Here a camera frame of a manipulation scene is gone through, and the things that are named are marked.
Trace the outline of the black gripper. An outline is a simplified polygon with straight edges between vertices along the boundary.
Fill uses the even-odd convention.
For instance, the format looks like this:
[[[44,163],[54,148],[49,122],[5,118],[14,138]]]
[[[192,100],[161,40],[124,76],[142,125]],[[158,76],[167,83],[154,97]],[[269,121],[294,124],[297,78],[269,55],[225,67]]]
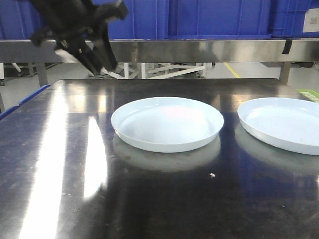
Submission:
[[[100,5],[91,0],[32,0],[31,4],[43,17],[47,26],[30,37],[35,46],[45,40],[56,40],[55,52],[67,52],[91,73],[99,74],[101,65],[114,71],[118,61],[109,42],[108,23],[123,20],[129,11],[122,0]],[[94,47],[86,44],[84,33],[88,33]]]

